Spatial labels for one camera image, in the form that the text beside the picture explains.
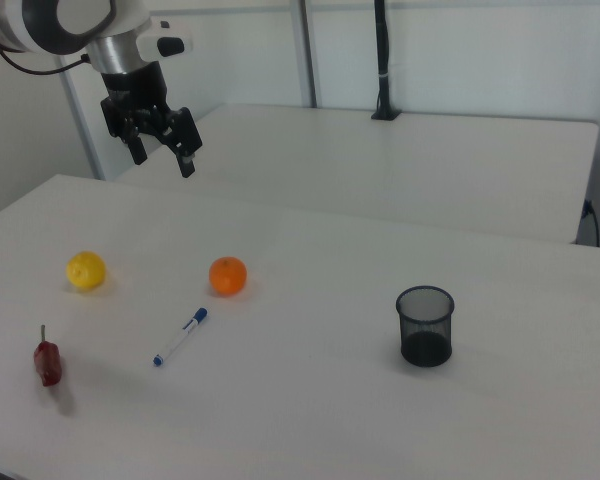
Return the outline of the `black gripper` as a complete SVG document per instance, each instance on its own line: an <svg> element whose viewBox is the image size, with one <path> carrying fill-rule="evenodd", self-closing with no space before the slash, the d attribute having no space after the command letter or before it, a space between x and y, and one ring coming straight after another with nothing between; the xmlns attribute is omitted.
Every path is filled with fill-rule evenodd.
<svg viewBox="0 0 600 480"><path fill-rule="evenodd" d="M108 96L101 101L101 108L109 134L122 141L133 162L141 165L147 160L140 134L161 140L169 125L168 146L181 176L189 178L195 172L193 159L203 142L188 108L170 112L159 63L151 62L131 73L102 74L102 79Z"/></svg>

